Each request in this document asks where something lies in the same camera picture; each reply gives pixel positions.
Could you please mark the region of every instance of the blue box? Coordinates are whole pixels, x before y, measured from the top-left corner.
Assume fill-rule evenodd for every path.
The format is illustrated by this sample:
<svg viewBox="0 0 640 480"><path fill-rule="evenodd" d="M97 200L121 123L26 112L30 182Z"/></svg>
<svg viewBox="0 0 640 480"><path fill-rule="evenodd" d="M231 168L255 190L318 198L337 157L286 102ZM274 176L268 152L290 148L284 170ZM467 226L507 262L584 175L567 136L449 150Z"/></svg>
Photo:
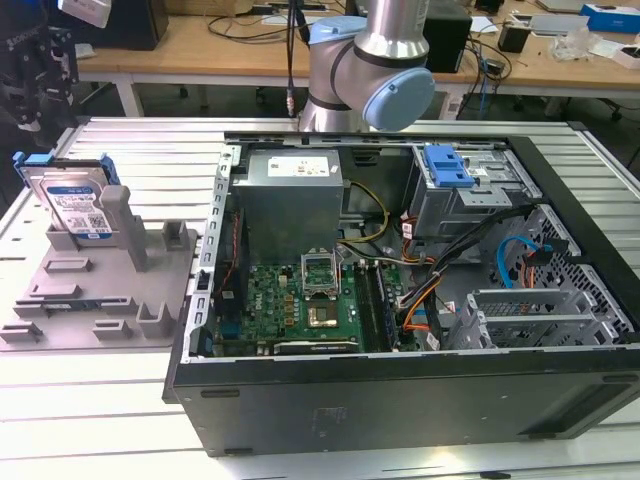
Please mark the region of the blue box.
<svg viewBox="0 0 640 480"><path fill-rule="evenodd" d="M617 32L636 34L640 32L640 10L633 7L599 8L586 4L580 15L589 17L587 27L594 32Z"/></svg>

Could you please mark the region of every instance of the label sticker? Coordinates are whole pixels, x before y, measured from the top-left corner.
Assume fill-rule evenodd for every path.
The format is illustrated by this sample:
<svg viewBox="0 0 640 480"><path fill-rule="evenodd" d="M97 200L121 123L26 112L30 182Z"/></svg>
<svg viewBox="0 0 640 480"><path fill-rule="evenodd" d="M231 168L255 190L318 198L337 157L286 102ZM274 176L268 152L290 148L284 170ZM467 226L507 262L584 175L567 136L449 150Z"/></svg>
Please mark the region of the label sticker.
<svg viewBox="0 0 640 480"><path fill-rule="evenodd" d="M472 177L487 177L487 171L482 168L482 167L477 167L477 168L473 168L473 167L469 167L467 168L467 172L469 172L469 175L471 175Z"/></svg>
<svg viewBox="0 0 640 480"><path fill-rule="evenodd" d="M48 187L47 193L70 233L88 239L111 236L107 217L93 204L97 197L91 187Z"/></svg>
<svg viewBox="0 0 640 480"><path fill-rule="evenodd" d="M411 240L413 238L413 225L411 225L410 223L403 223L402 236L407 240Z"/></svg>
<svg viewBox="0 0 640 480"><path fill-rule="evenodd" d="M433 336L433 333L427 333L427 344L431 347L432 350L440 350L440 342L436 337Z"/></svg>
<svg viewBox="0 0 640 480"><path fill-rule="evenodd" d="M271 157L267 175L270 177L328 177L327 157Z"/></svg>
<svg viewBox="0 0 640 480"><path fill-rule="evenodd" d="M438 310L438 313L441 315L445 313L456 313L456 302L444 302L444 308Z"/></svg>
<svg viewBox="0 0 640 480"><path fill-rule="evenodd" d="M43 307L49 310L71 310L71 305L68 303L45 303Z"/></svg>

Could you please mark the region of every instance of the yellow wire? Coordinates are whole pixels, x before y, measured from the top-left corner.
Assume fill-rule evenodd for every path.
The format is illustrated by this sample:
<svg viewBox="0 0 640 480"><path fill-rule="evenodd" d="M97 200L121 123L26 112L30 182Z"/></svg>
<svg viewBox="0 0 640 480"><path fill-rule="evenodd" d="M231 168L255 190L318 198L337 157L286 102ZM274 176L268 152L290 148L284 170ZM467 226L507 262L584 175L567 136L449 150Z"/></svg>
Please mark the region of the yellow wire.
<svg viewBox="0 0 640 480"><path fill-rule="evenodd" d="M371 198L373 198L376 203L380 206L380 208L382 209L382 213L384 214L384 222L382 223L382 227L380 227L380 230L378 230L376 233L371 234L367 237L356 237L356 238L343 238L342 240L340 240L338 243L365 243L365 242L370 242L371 240L375 240L376 238L380 237L381 235L384 234L384 232L387 231L387 227L389 226L389 212L387 211L387 207L384 206L384 203L382 203L382 200L380 200L380 197L378 197L375 193L373 193L368 187L364 186L362 183L359 182L351 182L352 185L357 185L358 187L360 187L361 189L363 189L365 192L367 192L369 195L371 195Z"/></svg>

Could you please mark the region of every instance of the ram slot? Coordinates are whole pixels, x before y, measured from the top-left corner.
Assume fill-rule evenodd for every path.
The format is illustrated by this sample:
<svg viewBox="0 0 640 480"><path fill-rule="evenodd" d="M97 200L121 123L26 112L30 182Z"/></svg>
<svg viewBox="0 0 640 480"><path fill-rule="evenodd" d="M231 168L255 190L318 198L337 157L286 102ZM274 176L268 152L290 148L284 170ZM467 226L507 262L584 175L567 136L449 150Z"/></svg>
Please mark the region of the ram slot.
<svg viewBox="0 0 640 480"><path fill-rule="evenodd" d="M367 270L355 267L354 278L356 302L358 303L358 312L360 315L364 351L379 352L380 344L378 342L378 329L376 328Z"/></svg>
<svg viewBox="0 0 640 480"><path fill-rule="evenodd" d="M378 342L383 352L390 352L398 343L394 328L391 306L387 299L387 289L382 279L382 271L379 266L369 267L367 270L369 295L378 334Z"/></svg>

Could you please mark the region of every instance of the blue drive bay latch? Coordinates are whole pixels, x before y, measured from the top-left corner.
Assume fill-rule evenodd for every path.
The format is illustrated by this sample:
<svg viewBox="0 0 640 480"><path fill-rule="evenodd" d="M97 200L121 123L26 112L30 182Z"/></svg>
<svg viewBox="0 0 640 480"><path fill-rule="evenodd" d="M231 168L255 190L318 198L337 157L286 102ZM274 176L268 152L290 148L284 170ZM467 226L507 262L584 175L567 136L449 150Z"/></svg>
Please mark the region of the blue drive bay latch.
<svg viewBox="0 0 640 480"><path fill-rule="evenodd" d="M424 161L436 187L471 188L475 180L464 168L464 160L451 145L427 145Z"/></svg>

